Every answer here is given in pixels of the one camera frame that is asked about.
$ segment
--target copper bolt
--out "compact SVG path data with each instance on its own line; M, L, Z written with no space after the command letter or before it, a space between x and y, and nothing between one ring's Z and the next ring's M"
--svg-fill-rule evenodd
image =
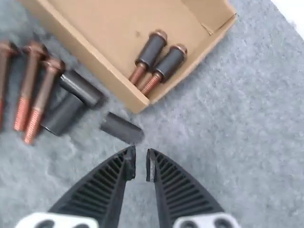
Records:
M40 122L48 104L55 78L65 70L64 62L53 57L43 61L43 64L46 66L47 72L29 117L24 136L24 142L26 144L33 144L39 131Z
M10 41L0 42L0 130L3 119L5 87L11 56L16 55L17 48Z
M28 62L17 106L14 124L16 131L24 131L26 128L39 62L47 55L46 47L36 41L31 41L23 50L28 53Z
M150 91L156 87L162 80L162 75L158 72L154 73L148 83L141 89L141 93L148 95Z
M183 44L171 46L167 55L155 66L152 78L141 89L141 93L147 96L160 82L165 83L171 78L186 60L187 53L187 48Z
M130 82L135 85L138 80L146 73L146 71L147 66L144 63L138 63L129 78Z

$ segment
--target bolt with rubber sleeve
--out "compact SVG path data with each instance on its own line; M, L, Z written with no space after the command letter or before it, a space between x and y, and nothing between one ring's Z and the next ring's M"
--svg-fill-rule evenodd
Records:
M60 76L65 70L65 63L61 59L56 59L54 57L50 57L43 61L43 64L46 67L46 75L31 110L23 139L26 144L33 144L39 131L40 122L48 104L54 81L56 77Z
M152 72L152 78L141 89L147 96L159 83L167 82L187 59L187 48L183 44L170 47L166 56L159 61Z
M136 68L129 77L135 85L144 74L153 67L162 49L167 45L167 34L157 29L149 36L148 41L135 61Z
M36 41L30 41L23 51L28 53L28 61L15 117L14 130L16 131L24 131L26 128L39 63L48 54L46 47Z

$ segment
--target cut rubber piece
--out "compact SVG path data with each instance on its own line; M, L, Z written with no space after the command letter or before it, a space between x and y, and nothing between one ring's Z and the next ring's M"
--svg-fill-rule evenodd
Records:
M74 70L62 74L59 83L91 109L101 107L105 101L104 94Z
M147 153L147 181L155 184L160 228L180 217L224 211L194 177L154 149Z
M125 184L135 178L135 160L133 146L113 155L75 184L49 212L90 217L100 228L116 228Z
M109 113L105 117L100 125L100 130L130 145L136 145L144 138L142 129L113 113Z
M86 105L74 94L68 93L57 107L42 121L41 126L56 136L61 136L85 113Z

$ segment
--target carpet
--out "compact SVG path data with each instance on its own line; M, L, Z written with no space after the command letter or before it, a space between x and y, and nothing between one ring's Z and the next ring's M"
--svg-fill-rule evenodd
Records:
M127 183L120 228L157 228L145 157L171 157L246 228L304 224L304 42L269 0L230 0L238 19L197 69L139 115L124 109L96 78L13 0L0 0L0 38L18 46L36 37L109 97L69 134L43 132L26 146L12 130L25 67L9 76L0 135L0 227L48 210L82 176L127 144L98 130L108 111L141 126L136 179ZM58 90L52 101L64 95Z

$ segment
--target bolt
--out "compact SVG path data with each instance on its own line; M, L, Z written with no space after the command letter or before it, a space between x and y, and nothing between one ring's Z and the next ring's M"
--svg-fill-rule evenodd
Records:
M46 47L36 41L31 41L23 48L24 52L28 53L28 62L23 79L20 98L17 106L16 119L14 130L24 131L26 128L32 93L38 73L39 62L47 55Z
M28 126L24 136L24 142L26 144L33 144L39 131L40 122L48 104L55 78L65 70L65 63L61 59L50 57L43 61L43 64L46 67L47 72L29 117Z
M167 34L157 29L149 36L138 58L135 61L136 68L129 77L130 82L135 85L138 80L153 67L158 55L162 49L167 45Z
M17 48L10 41L0 42L0 130L4 112L5 89L7 83L7 74L12 55L16 55Z
M152 78L141 89L142 94L147 96L159 83L168 81L186 60L187 52L183 44L171 46L168 54L154 68Z

